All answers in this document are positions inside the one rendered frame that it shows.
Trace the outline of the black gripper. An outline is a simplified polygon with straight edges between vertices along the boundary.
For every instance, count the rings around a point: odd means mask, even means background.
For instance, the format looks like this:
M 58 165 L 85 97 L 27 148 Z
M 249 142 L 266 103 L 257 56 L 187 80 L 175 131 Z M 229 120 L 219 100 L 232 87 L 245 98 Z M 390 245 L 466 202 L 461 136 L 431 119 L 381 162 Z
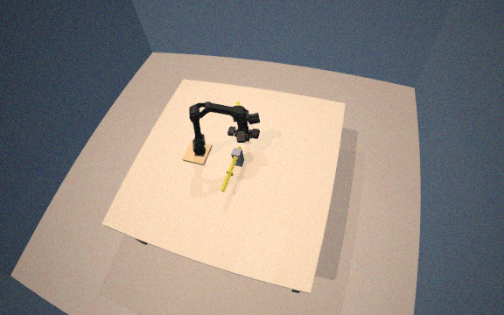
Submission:
M 248 128 L 249 128 L 249 127 L 248 127 L 248 122 L 247 122 L 247 126 L 246 126 L 246 127 L 244 127 L 244 128 L 240 128 L 240 127 L 238 127 L 238 128 L 236 129 L 236 127 L 235 127 L 235 126 L 229 126 L 228 131 L 227 131 L 227 134 L 228 134 L 229 136 L 234 136 L 234 137 L 237 137 L 237 134 L 236 134 L 237 130 L 240 130 L 240 131 L 244 131 L 244 130 L 246 130 L 246 131 L 247 131 L 247 135 L 248 135 L 248 141 L 249 141 L 249 139 L 250 139 L 250 138 L 257 139 L 257 138 L 259 137 L 260 130 L 259 130 L 259 129 L 248 129 Z

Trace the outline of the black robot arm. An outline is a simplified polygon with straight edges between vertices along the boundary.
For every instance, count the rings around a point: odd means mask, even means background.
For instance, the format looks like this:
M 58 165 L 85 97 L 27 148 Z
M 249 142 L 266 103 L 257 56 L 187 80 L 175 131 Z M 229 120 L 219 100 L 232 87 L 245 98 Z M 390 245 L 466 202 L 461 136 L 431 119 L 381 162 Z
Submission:
M 201 111 L 200 108 L 204 107 Z M 201 133 L 200 129 L 200 118 L 204 117 L 207 113 L 217 113 L 225 116 L 232 116 L 233 121 L 237 122 L 238 127 L 244 128 L 247 126 L 247 122 L 249 124 L 259 123 L 260 117 L 259 113 L 255 112 L 249 114 L 249 112 L 243 106 L 225 106 L 217 103 L 212 103 L 210 101 L 206 101 L 204 103 L 198 103 L 192 105 L 189 108 L 189 117 L 192 121 L 192 126 L 194 130 L 195 137 L 192 140 L 192 151 L 195 152 L 194 156 L 204 157 L 207 151 L 206 145 L 206 137 L 205 133 Z M 249 140 L 249 136 L 247 135 L 247 131 L 240 131 L 239 129 L 236 132 L 237 143 L 245 143 Z

